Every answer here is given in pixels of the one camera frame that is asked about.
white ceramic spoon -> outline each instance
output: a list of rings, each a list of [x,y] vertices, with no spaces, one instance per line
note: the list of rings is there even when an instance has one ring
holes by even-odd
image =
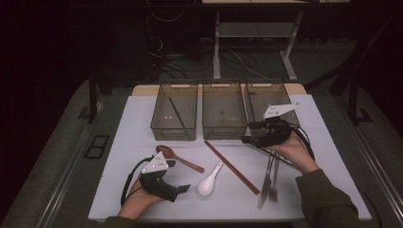
[[[207,195],[210,195],[210,193],[213,191],[214,180],[216,179],[216,175],[223,165],[224,165],[224,163],[222,161],[220,161],[216,165],[216,168],[213,170],[213,172],[210,174],[210,176],[208,176],[205,180],[203,180],[201,183],[199,183],[198,192],[201,195],[207,196]]]

sleeve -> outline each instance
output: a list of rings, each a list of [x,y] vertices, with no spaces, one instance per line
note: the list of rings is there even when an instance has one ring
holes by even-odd
[[[297,186],[309,227],[365,227],[350,197],[334,187],[323,170],[298,177]]]
[[[135,220],[123,217],[109,217],[106,219],[105,228],[134,228]]]

wooden spoon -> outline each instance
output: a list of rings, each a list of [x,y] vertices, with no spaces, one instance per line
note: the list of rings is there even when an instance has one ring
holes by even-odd
[[[157,145],[157,147],[156,147],[155,149],[157,150],[157,153],[158,153],[158,152],[163,152],[163,156],[164,156],[166,159],[175,159],[175,160],[178,160],[178,161],[183,162],[184,164],[186,164],[187,166],[191,167],[192,169],[194,169],[194,170],[196,170],[196,171],[198,171],[198,172],[201,172],[201,173],[204,172],[204,169],[201,168],[200,166],[198,166],[198,165],[196,165],[196,164],[194,164],[194,163],[192,163],[192,162],[186,161],[186,160],[181,159],[180,157],[178,157],[178,156],[174,153],[174,151],[173,151],[170,147],[168,147],[168,146],[166,146],[166,145]]]

white table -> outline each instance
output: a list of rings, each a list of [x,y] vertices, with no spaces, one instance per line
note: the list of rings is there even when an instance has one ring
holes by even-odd
[[[332,137],[310,95],[290,95],[299,122],[310,137],[317,163],[331,182],[346,192],[357,206],[360,219],[371,215],[340,158]],[[173,185],[191,184],[187,193],[179,194],[175,202],[164,201],[152,206],[139,221],[144,222],[214,222],[214,221],[296,221],[304,220],[295,177],[299,172],[280,163],[278,170],[278,203],[267,200],[258,209],[255,195],[226,165],[216,178],[213,193],[207,197],[197,192],[197,186],[214,169],[219,158],[203,143],[202,97],[198,102],[197,139],[193,142],[155,141],[150,129],[156,96],[131,96],[127,100],[106,167],[88,218],[105,220],[120,210],[120,197],[127,175],[142,159],[155,155],[159,144],[170,146],[178,156],[205,169],[199,173],[177,161],[163,179]],[[258,189],[261,189],[268,156],[240,141],[210,141],[222,155]]]

hand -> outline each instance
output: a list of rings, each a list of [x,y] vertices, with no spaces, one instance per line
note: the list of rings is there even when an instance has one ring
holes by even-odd
[[[128,219],[136,219],[142,215],[153,204],[163,201],[164,199],[149,194],[143,190],[140,184],[140,176],[136,179],[130,188],[129,195],[122,206],[118,217]]]
[[[313,172],[319,168],[295,132],[292,132],[290,138],[284,143],[268,146],[266,149],[277,151],[302,174]]]

